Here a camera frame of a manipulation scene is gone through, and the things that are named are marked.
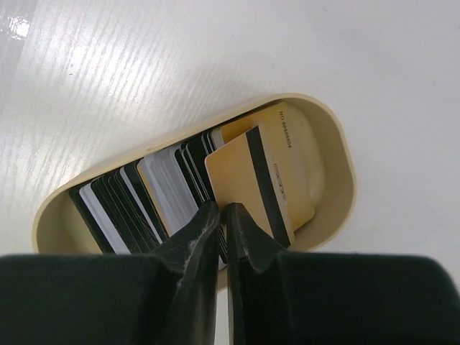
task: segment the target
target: black magnetic stripe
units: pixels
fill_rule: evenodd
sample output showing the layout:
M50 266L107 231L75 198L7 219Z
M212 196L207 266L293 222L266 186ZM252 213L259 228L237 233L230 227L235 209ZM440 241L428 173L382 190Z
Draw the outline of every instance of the black magnetic stripe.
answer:
M257 184L259 185L260 195L264 203L273 237L281 245L288 247L290 246L288 232L286 231L280 205L278 204L275 189L273 188L259 127L255 127L246 132L246 138L249 145L249 152L251 153L252 164L254 165L254 171L256 173Z

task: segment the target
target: card holder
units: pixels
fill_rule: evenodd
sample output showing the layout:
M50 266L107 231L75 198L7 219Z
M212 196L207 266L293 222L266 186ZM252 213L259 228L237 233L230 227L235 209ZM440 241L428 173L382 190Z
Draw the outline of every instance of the card holder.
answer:
M327 242L348 219L356 195L354 169L344 134L338 119L326 105L310 96L283 93L236 107L195 127L157 139L82 172L58 188L40 206L33 224L34 250L41 254L100 253L88 224L69 196L71 188L277 101L292 104L301 112L300 116L292 119L291 130L296 132L298 139L299 160L305 163L308 190L304 193L310 194L315 206L315 216L297 229L295 242L290 248L307 251ZM286 140L289 140L289 133L286 133ZM211 147L213 141L205 141L206 147L215 149ZM224 286L225 282L219 279L219 286Z

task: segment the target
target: black object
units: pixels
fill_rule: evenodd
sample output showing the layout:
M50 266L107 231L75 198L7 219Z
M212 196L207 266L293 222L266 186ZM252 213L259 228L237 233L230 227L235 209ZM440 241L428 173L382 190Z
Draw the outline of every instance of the black object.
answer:
M450 277L422 257L288 252L227 208L231 344L460 344Z
M226 222L232 344L460 344L434 261L288 252L241 204ZM151 254L0 259L0 344L213 344L219 229L209 201Z
M75 186L74 188L69 190L69 196L72 199L75 207L77 208L78 212L82 215L83 220L85 221L86 226L88 227L89 231L93 235L94 240L96 241L98 247L101 249L103 253L114 253L114 249L107 241L106 236L102 232L101 228L97 224L96 220L94 219L91 212L88 210L85 202L80 196L80 188L83 187L86 183L81 183L80 185Z
M0 344L213 344L219 212L151 254L0 260Z

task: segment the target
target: card stack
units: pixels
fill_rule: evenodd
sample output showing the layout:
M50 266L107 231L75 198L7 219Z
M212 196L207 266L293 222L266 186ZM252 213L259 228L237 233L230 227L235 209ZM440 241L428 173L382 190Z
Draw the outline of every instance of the card stack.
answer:
M288 131L292 111L280 102L239 117L75 186L70 197L105 253L152 251L207 200L220 209L244 203L258 225L288 247L293 225L298 228L314 214ZM222 268L224 224L220 245Z

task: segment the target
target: white surface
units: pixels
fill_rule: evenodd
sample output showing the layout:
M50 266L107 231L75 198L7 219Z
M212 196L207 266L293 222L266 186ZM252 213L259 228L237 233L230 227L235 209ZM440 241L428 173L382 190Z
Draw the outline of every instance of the white surface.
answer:
M293 91L336 112L358 178L321 250L424 254L460 282L460 1L6 0L0 16L1 252L31 251L42 200L93 163Z

